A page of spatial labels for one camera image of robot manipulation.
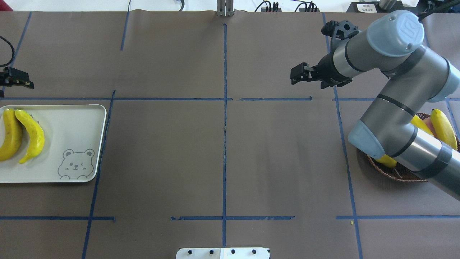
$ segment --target brown woven basket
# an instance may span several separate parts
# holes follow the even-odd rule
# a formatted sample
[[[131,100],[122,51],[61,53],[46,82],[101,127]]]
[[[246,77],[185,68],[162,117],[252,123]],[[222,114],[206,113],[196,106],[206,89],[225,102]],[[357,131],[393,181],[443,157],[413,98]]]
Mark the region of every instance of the brown woven basket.
[[[418,117],[420,117],[422,120],[429,117],[429,114],[426,113],[417,113],[416,114]],[[460,148],[460,141],[457,135],[455,136],[457,139],[457,146]],[[398,181],[398,182],[427,182],[426,180],[418,178],[415,174],[413,174],[409,169],[407,169],[405,166],[403,166],[400,163],[396,164],[396,167],[391,169],[388,168],[381,163],[375,161],[375,159],[371,158],[370,156],[366,155],[365,153],[362,153],[365,155],[369,161],[369,163],[381,174],[384,176]]]

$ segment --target bear drawing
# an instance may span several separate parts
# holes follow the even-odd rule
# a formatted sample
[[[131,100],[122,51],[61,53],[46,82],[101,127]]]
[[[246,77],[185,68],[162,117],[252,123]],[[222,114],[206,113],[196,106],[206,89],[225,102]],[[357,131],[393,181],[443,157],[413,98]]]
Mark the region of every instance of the bear drawing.
[[[88,179],[88,176],[92,174],[94,150],[87,149],[85,152],[74,152],[72,149],[67,149],[63,156],[64,160],[57,169],[61,179]]]

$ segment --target banana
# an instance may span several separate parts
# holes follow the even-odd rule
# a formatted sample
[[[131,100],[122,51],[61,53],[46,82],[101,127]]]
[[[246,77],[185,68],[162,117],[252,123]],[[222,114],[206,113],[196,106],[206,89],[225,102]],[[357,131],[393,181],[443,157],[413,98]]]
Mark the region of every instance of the banana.
[[[16,119],[14,110],[5,109],[3,111],[3,121],[5,122],[5,140],[0,147],[0,161],[10,159],[23,142],[23,129]]]
[[[410,121],[413,125],[415,125],[417,128],[423,130],[424,132],[430,134],[431,136],[434,137],[433,132],[430,130],[430,128],[422,121],[420,117],[415,115],[412,120]]]
[[[20,164],[24,164],[29,159],[38,156],[45,145],[45,134],[43,129],[38,125],[32,117],[23,110],[15,111],[16,118],[24,125],[27,133],[30,136],[30,144],[27,149],[26,155],[19,161]]]
[[[437,138],[451,146],[454,150],[457,150],[457,139],[447,116],[442,111],[433,109],[431,111],[431,122],[433,123]]]
[[[388,168],[395,168],[396,167],[396,160],[394,160],[393,158],[389,157],[388,155],[384,155],[383,157],[379,158],[379,159],[376,159],[375,161],[383,164],[384,166],[388,167]]]

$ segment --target metal bracket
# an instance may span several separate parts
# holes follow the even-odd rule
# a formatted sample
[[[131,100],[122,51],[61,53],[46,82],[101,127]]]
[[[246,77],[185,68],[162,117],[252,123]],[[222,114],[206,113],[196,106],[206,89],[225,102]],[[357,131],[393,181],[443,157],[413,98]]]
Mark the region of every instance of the metal bracket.
[[[217,0],[217,16],[233,16],[233,0]]]
[[[264,247],[182,248],[176,259],[270,259],[270,249]]]

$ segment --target white tray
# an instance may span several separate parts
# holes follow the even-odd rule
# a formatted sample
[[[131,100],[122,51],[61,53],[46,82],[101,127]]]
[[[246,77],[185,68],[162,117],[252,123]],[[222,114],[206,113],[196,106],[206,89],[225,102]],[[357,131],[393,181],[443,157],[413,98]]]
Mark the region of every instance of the white tray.
[[[37,157],[19,164],[29,146],[23,129],[23,143],[9,160],[0,162],[0,183],[5,182],[88,182],[97,173],[107,111],[95,105],[30,105],[0,108],[0,146],[5,137],[3,111],[27,111],[42,127],[45,146]]]

